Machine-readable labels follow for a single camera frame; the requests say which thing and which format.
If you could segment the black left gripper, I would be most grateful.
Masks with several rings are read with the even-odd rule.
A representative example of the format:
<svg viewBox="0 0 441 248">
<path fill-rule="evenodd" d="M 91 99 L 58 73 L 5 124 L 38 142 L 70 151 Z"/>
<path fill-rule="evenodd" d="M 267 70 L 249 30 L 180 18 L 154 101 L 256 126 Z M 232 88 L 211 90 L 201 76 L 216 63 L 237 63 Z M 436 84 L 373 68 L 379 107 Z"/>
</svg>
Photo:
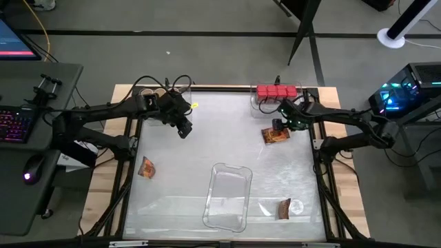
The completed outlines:
<svg viewBox="0 0 441 248">
<path fill-rule="evenodd" d="M 178 135 L 185 138 L 192 131 L 192 122 L 186 117 L 190 104 L 177 91 L 167 92 L 160 97 L 160 120 L 176 126 Z"/>
</svg>

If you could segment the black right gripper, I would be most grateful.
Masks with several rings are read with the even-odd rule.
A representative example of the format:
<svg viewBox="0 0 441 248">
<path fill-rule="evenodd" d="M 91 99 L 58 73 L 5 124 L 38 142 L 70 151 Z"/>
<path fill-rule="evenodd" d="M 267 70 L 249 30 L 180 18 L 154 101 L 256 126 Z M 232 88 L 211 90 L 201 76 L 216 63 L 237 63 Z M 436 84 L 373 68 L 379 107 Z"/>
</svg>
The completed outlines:
<svg viewBox="0 0 441 248">
<path fill-rule="evenodd" d="M 286 99 L 282 100 L 278 111 L 285 118 L 286 122 L 284 123 L 280 118 L 274 118 L 272 125 L 275 131 L 283 131 L 285 127 L 291 131 L 306 130 L 306 120 L 298 113 L 294 103 Z"/>
</svg>

